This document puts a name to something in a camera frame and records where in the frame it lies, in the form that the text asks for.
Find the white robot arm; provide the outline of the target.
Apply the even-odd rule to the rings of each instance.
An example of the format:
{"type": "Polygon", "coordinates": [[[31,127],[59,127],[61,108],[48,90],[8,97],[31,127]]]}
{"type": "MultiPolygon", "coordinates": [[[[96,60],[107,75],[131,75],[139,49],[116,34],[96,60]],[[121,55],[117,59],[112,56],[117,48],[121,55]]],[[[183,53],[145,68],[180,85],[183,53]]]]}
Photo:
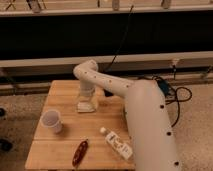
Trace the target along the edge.
{"type": "Polygon", "coordinates": [[[165,96],[155,80],[103,74],[94,60],[78,64],[73,74],[83,96],[92,96],[99,86],[124,99],[135,171],[182,171],[165,96]]]}

